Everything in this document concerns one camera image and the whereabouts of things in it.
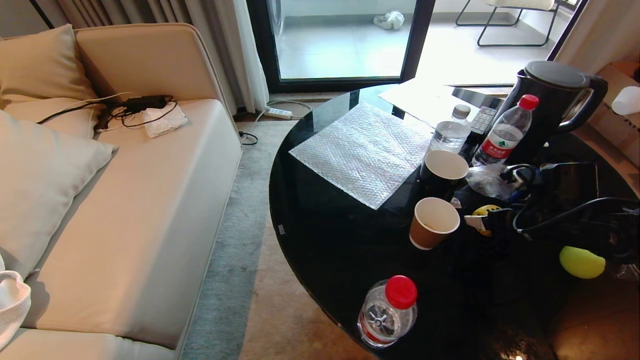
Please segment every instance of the curtain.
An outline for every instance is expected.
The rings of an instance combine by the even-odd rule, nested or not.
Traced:
[[[235,114],[265,109],[269,90],[260,64],[249,11],[244,0],[58,0],[75,28],[187,22],[200,32]]]
[[[639,14],[637,0],[588,0],[555,61],[595,74],[612,61],[637,56]]]

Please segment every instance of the kettle lid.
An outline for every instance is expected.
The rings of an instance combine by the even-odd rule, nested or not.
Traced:
[[[525,73],[538,81],[567,89],[583,89],[589,86],[589,79],[569,65],[553,61],[532,61],[524,68]]]

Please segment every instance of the yellow object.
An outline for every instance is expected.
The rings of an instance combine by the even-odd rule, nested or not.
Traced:
[[[593,279],[604,271],[605,259],[577,247],[565,246],[560,251],[560,264],[573,276]]]
[[[502,208],[498,205],[485,205],[481,208],[477,208],[471,215],[474,215],[475,217],[485,217],[486,215],[489,214],[489,211],[494,211],[498,209],[502,209]],[[484,236],[491,236],[491,230],[478,230],[478,229],[476,230]]]

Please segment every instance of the chair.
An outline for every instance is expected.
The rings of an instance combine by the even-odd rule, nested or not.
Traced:
[[[551,29],[554,26],[554,21],[556,20],[556,15],[558,13],[558,8],[560,7],[559,3],[556,3],[556,0],[483,0],[487,5],[493,6],[493,11],[489,16],[489,19],[484,24],[474,24],[474,23],[460,23],[460,17],[467,9],[467,6],[471,2],[471,0],[467,0],[465,7],[462,8],[460,14],[456,18],[457,26],[484,26],[482,33],[478,37],[477,45],[479,47],[489,47],[489,46],[531,46],[531,47],[540,47],[544,46],[549,42],[549,36],[551,35]],[[495,15],[496,10],[498,8],[509,8],[509,9],[520,9],[518,13],[518,17],[516,21],[512,24],[491,24],[491,19]],[[480,44],[480,40],[484,35],[484,32],[489,26],[516,26],[520,21],[520,16],[524,10],[535,10],[539,12],[552,12],[554,16],[551,18],[551,24],[549,24],[549,30],[547,31],[547,38],[542,44]]]

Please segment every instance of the electric kettle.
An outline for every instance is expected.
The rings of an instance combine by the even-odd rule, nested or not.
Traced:
[[[540,104],[532,113],[529,130],[506,163],[527,163],[552,135],[573,131],[584,125],[604,99],[608,88],[604,79],[568,65],[552,61],[528,63],[518,71],[516,85],[493,118],[495,122],[502,113],[516,106],[525,94],[540,99]],[[487,128],[485,136],[492,126],[490,124]]]

